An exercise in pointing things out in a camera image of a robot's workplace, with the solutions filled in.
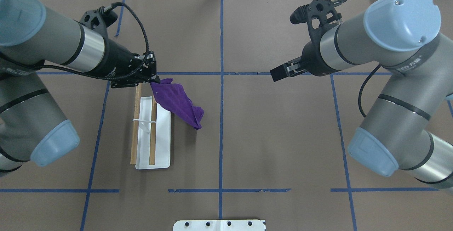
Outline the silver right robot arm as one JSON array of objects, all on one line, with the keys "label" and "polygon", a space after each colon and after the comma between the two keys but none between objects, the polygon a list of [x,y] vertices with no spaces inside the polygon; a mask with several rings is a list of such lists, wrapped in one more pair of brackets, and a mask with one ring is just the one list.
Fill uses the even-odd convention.
[{"label": "silver right robot arm", "polygon": [[392,75],[348,145],[375,173],[396,170],[452,193],[452,144],[426,130],[443,101],[452,100],[452,40],[440,32],[433,0],[377,0],[341,21],[346,0],[313,0],[290,15],[307,24],[311,41],[300,57],[272,69],[273,81],[309,72],[330,75],[377,62]]}]

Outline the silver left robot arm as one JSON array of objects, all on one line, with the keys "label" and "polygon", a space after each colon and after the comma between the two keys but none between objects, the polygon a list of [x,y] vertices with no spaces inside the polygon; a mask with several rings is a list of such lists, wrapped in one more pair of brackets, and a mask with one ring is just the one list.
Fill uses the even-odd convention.
[{"label": "silver left robot arm", "polygon": [[[112,88],[159,83],[144,26],[123,2],[88,10],[79,21],[39,0],[1,0],[1,177],[29,161],[43,167],[80,144],[37,71],[55,69],[111,82]],[[138,22],[145,52],[132,53],[108,37],[124,7]]]}]

